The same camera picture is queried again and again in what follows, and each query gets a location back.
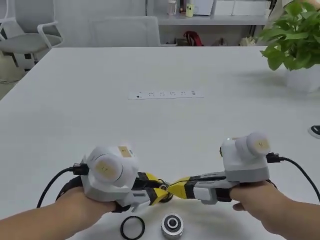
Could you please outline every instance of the rubber o-ring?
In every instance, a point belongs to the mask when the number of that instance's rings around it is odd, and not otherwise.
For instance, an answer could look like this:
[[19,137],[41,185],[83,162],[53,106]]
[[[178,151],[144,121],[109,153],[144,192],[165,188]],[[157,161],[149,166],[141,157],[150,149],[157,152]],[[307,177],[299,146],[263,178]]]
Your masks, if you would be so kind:
[[[130,237],[127,237],[124,233],[124,226],[125,226],[125,223],[129,220],[129,219],[138,219],[140,222],[141,222],[141,225],[142,225],[142,230],[141,230],[141,233],[135,237],[135,238],[130,238]],[[138,240],[139,238],[141,238],[143,236],[143,234],[145,233],[145,230],[146,230],[146,224],[145,222],[143,221],[143,219],[139,216],[128,216],[125,220],[123,220],[123,222],[121,223],[121,226],[120,226],[120,233],[121,233],[121,236],[126,239],[126,240]]]

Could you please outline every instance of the person's left hand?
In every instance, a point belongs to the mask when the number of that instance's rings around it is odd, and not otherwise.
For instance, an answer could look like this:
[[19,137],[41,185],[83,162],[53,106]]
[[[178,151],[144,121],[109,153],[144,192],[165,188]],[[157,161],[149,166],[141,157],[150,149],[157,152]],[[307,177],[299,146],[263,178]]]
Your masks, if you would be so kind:
[[78,224],[77,232],[91,227],[102,215],[116,209],[114,202],[99,202],[87,198],[83,187],[70,189],[56,201],[55,205],[65,209],[66,214],[74,216]]

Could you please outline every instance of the white table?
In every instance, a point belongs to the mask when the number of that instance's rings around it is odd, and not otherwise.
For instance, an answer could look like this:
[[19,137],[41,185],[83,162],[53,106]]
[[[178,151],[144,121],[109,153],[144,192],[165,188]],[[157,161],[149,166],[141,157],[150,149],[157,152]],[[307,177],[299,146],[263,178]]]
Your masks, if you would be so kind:
[[[286,88],[284,69],[269,70],[259,50],[51,50],[0,101],[0,219],[34,208],[49,180],[96,145],[123,142],[133,146],[141,171],[171,182],[222,171],[222,141],[262,131],[274,152],[298,161],[319,186],[320,141],[307,128],[320,123],[320,94],[299,95]],[[193,89],[201,89],[204,98],[128,100],[131,91]],[[293,165],[273,164],[270,173],[289,197],[317,203]],[[44,205],[54,202],[72,177],[59,178]],[[281,239],[247,213],[233,211],[231,203],[207,206],[176,199],[137,213],[146,222],[142,240],[163,239],[160,222],[170,212],[182,216],[184,240]],[[107,214],[74,239],[121,239],[120,224],[128,214]]]

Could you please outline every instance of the white plant pot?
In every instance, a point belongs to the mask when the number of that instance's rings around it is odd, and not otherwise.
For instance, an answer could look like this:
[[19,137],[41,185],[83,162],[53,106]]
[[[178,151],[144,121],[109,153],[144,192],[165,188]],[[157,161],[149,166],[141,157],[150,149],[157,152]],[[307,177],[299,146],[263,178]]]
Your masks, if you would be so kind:
[[314,65],[308,69],[287,71],[286,85],[299,92],[310,93],[320,87],[320,65]]

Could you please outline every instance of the power strip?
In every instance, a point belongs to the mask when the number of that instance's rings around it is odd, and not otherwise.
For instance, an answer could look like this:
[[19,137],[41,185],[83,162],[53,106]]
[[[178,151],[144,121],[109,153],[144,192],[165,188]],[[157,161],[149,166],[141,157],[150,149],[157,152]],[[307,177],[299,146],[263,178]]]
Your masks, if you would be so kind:
[[130,92],[130,100],[142,99],[191,99],[191,98],[204,98],[200,91],[136,91]]

